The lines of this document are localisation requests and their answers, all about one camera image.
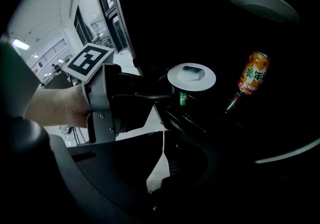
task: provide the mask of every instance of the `food item on plate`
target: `food item on plate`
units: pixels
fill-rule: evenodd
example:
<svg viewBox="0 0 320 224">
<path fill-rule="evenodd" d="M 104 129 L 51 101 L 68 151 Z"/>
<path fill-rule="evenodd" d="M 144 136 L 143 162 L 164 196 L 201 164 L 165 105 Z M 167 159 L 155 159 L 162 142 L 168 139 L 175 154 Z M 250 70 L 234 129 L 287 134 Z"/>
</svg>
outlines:
<svg viewBox="0 0 320 224">
<path fill-rule="evenodd" d="M 201 68 L 184 66 L 178 73 L 177 79 L 181 82 L 199 81 L 205 71 Z"/>
<path fill-rule="evenodd" d="M 254 51 L 238 81 L 239 89 L 247 95 L 253 95 L 264 81 L 270 68 L 270 61 L 267 55 Z"/>
</svg>

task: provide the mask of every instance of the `white plate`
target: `white plate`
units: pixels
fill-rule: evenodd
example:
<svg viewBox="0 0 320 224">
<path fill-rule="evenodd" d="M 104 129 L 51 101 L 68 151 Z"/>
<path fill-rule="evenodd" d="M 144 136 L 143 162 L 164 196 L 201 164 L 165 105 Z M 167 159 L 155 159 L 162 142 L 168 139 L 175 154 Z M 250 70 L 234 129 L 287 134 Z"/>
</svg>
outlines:
<svg viewBox="0 0 320 224">
<path fill-rule="evenodd" d="M 258 16 L 277 21 L 297 24 L 300 17 L 284 0 L 230 0 L 236 6 Z"/>
<path fill-rule="evenodd" d="M 177 79 L 184 66 L 197 67 L 204 70 L 204 76 L 199 81 L 182 82 Z M 215 73 L 206 66 L 194 63 L 179 64 L 168 71 L 168 80 L 177 88 L 188 91 L 202 91 L 211 88 L 216 83 Z"/>
</svg>

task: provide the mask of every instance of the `orange can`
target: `orange can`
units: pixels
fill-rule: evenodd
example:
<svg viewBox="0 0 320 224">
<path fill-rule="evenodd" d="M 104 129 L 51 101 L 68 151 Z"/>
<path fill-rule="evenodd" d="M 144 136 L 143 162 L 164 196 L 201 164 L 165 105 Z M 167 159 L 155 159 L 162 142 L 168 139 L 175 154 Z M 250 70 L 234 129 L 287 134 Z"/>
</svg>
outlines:
<svg viewBox="0 0 320 224">
<path fill-rule="evenodd" d="M 270 68 L 270 61 L 267 55 L 254 51 L 238 81 L 239 89 L 247 95 L 253 95 L 264 81 Z"/>
</svg>

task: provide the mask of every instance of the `green can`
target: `green can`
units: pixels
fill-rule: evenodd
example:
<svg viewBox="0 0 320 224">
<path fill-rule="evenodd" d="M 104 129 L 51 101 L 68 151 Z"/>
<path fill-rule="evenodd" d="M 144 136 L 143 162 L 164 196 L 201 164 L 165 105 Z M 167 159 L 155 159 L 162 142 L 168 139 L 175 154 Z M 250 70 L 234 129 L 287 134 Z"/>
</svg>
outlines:
<svg viewBox="0 0 320 224">
<path fill-rule="evenodd" d="M 187 94 L 179 92 L 179 101 L 181 106 L 185 106 L 187 104 Z"/>
</svg>

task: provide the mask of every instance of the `human arm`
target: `human arm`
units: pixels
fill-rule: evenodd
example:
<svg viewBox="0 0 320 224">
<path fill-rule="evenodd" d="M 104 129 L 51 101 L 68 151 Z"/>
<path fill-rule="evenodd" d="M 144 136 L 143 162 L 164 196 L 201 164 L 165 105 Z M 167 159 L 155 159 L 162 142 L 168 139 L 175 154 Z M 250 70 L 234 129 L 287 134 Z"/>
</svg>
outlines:
<svg viewBox="0 0 320 224">
<path fill-rule="evenodd" d="M 86 128 L 89 113 L 82 86 L 68 89 L 38 89 L 33 95 L 25 118 L 42 126 L 71 125 Z"/>
</svg>

